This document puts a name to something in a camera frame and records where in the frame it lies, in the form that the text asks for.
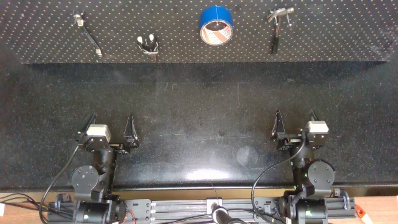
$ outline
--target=glossy black surface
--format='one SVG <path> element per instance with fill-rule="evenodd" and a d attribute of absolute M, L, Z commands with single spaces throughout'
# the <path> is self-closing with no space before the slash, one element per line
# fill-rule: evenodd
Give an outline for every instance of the glossy black surface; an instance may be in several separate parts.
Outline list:
<path fill-rule="evenodd" d="M 69 64 L 24 66 L 2 58 L 0 190 L 42 190 L 93 112 L 121 139 L 129 113 L 141 146 L 118 158 L 116 189 L 248 187 L 287 158 L 268 141 L 276 110 L 295 132 L 310 109 L 329 125 L 316 158 L 340 185 L 397 185 L 396 60 L 377 62 Z M 78 152 L 55 189 L 90 164 Z M 291 186 L 288 164 L 265 187 Z"/>

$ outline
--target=orange object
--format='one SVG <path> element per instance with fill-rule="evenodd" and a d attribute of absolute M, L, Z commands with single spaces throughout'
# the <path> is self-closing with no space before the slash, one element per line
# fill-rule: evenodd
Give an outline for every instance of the orange object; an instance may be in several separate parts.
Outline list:
<path fill-rule="evenodd" d="M 365 224 L 373 224 L 371 217 L 359 205 L 355 205 L 356 214 Z"/>

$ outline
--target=wooden surface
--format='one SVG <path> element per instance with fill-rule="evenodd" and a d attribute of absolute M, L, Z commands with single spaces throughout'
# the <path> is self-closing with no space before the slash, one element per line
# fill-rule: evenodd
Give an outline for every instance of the wooden surface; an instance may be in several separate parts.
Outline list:
<path fill-rule="evenodd" d="M 376 223 L 398 223 L 397 197 L 357 197 L 356 204 L 361 206 Z M 355 219 L 329 220 L 332 224 L 363 223 L 358 217 Z M 0 223 L 39 224 L 39 213 L 6 206 Z"/>

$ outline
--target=black pegboard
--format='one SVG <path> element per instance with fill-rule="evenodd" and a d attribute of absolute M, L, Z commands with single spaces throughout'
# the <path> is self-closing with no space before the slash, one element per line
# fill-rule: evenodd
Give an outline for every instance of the black pegboard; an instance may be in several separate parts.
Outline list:
<path fill-rule="evenodd" d="M 231 11 L 234 29 L 218 47 L 199 35 L 201 12 L 216 4 Z M 283 20 L 278 54 L 271 55 L 274 24 L 266 16 L 280 7 L 295 13 L 291 27 Z M 74 10 L 85 12 L 104 58 L 73 25 Z M 0 41 L 23 63 L 151 62 L 136 46 L 137 36 L 150 33 L 159 36 L 158 62 L 389 60 L 398 48 L 391 0 L 5 0 L 0 16 Z"/>

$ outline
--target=blue tape roll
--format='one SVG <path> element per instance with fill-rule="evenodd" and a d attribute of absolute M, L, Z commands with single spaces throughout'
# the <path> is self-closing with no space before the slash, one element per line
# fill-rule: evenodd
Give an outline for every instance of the blue tape roll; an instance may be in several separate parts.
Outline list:
<path fill-rule="evenodd" d="M 200 16 L 200 37 L 210 45 L 225 44 L 232 38 L 232 15 L 223 6 L 212 6 Z"/>

